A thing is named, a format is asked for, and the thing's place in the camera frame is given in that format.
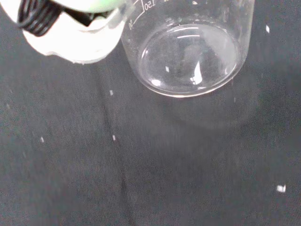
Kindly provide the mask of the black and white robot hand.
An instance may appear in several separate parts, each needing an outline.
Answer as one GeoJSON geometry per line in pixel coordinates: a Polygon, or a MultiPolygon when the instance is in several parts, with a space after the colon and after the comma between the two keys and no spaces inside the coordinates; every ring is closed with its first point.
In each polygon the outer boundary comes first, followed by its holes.
{"type": "Polygon", "coordinates": [[[106,58],[118,44],[131,0],[2,0],[33,49],[76,64],[106,58]]]}

